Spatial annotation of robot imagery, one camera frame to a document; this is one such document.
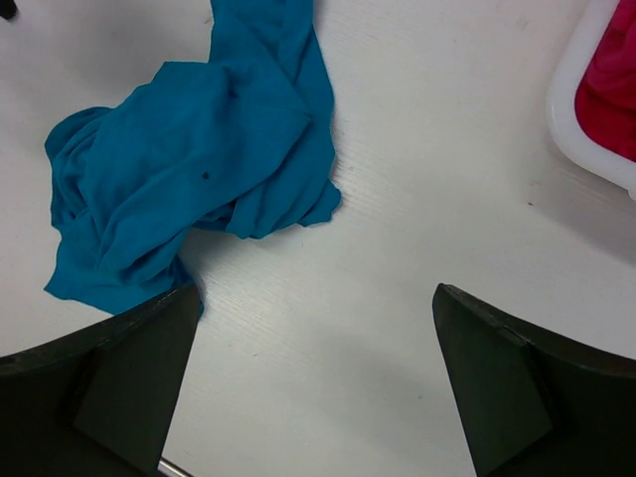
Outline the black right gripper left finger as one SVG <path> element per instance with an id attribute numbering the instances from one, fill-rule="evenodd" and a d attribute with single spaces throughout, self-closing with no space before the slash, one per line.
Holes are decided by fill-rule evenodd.
<path id="1" fill-rule="evenodd" d="M 201 313 L 186 285 L 2 357 L 2 475 L 159 475 Z"/>

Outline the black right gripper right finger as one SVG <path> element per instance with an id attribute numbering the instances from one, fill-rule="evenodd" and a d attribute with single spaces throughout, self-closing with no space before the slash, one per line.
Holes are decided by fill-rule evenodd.
<path id="1" fill-rule="evenodd" d="M 477 475 L 634 475 L 634 360 L 449 284 L 432 314 Z"/>

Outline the teal blue t shirt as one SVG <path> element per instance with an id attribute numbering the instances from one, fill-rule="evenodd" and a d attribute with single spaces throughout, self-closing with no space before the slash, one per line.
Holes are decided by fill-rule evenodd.
<path id="1" fill-rule="evenodd" d="M 310 1 L 215 1 L 205 62 L 167 62 L 45 141 L 53 296 L 110 314 L 187 284 L 192 229 L 262 239 L 330 221 L 333 89 Z"/>

